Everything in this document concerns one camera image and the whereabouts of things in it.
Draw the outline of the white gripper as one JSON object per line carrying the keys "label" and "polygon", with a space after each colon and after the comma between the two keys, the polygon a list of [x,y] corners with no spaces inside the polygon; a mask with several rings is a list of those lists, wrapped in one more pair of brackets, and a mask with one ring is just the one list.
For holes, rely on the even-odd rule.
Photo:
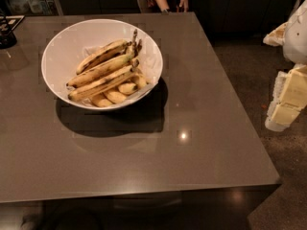
{"label": "white gripper", "polygon": [[283,55],[296,64],[288,73],[279,71],[272,91],[265,127],[281,132],[307,105],[307,0],[289,18],[267,34],[263,42],[282,46]]}

